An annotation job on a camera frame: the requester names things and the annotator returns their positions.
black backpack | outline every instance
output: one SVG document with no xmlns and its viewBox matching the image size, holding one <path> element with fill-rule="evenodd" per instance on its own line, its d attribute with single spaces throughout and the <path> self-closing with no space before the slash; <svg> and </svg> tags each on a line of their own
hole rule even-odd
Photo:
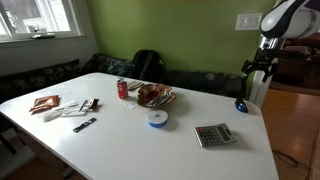
<svg viewBox="0 0 320 180">
<path fill-rule="evenodd" d="M 131 78 L 157 83 L 163 73 L 163 63 L 156 51 L 140 50 L 133 58 L 135 69 Z"/>
</svg>

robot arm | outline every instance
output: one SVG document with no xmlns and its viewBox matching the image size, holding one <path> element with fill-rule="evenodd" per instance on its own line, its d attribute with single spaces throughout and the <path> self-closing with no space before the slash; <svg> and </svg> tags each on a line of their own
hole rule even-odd
<svg viewBox="0 0 320 180">
<path fill-rule="evenodd" d="M 304 38 L 316 33 L 320 13 L 304 8 L 310 1 L 316 0 L 282 0 L 263 19 L 262 34 L 267 38 Z"/>
</svg>

red soda can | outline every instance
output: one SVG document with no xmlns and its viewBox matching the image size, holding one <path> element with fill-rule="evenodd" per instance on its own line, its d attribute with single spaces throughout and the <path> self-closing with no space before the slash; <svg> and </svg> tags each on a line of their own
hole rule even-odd
<svg viewBox="0 0 320 180">
<path fill-rule="evenodd" d="M 129 97 L 127 82 L 123 78 L 121 78 L 117 81 L 117 87 L 119 98 L 127 99 Z"/>
</svg>

window frame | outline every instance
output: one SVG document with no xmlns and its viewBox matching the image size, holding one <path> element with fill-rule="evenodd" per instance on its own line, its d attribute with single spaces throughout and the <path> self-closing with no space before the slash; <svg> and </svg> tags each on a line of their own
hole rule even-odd
<svg viewBox="0 0 320 180">
<path fill-rule="evenodd" d="M 83 36 L 83 28 L 82 28 L 82 24 L 80 22 L 80 16 L 79 16 L 79 11 L 78 11 L 78 7 L 77 7 L 77 2 L 76 0 L 61 0 L 63 6 L 64 6 L 64 10 L 65 10 L 65 14 L 66 14 L 66 18 L 67 21 L 69 23 L 69 27 L 70 27 L 70 31 L 48 31 L 48 33 L 54 33 L 55 37 L 57 38 L 63 38 L 63 37 L 77 37 L 77 36 Z M 41 14 L 41 17 L 43 17 L 44 19 L 48 18 L 52 18 L 51 13 L 45 13 L 45 9 L 47 9 L 49 6 L 44 5 L 48 3 L 48 1 L 45 2 L 41 2 L 40 7 L 38 7 L 39 12 Z M 4 26 L 4 29 L 6 31 L 7 34 L 5 35 L 0 35 L 0 43 L 1 42 L 14 42 L 17 40 L 29 40 L 31 36 L 35 35 L 34 32 L 32 33 L 21 33 L 21 34 L 17 34 L 14 32 L 14 29 L 11 25 L 11 22 L 5 12 L 4 6 L 0 3 L 0 24 Z"/>
</svg>

wooden floor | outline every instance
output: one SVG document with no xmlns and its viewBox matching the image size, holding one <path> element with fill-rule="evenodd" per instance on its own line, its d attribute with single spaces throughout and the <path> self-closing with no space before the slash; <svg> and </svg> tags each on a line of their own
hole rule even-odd
<svg viewBox="0 0 320 180">
<path fill-rule="evenodd" d="M 309 166 L 313 140 L 320 127 L 320 96 L 303 95 L 279 90 L 268 91 L 262 113 L 265 119 L 271 147 Z M 275 157 L 280 180 L 305 180 L 308 172 L 299 168 L 288 168 Z M 61 179 L 46 163 L 35 159 L 8 180 Z M 73 173 L 69 179 L 85 179 Z"/>
</svg>

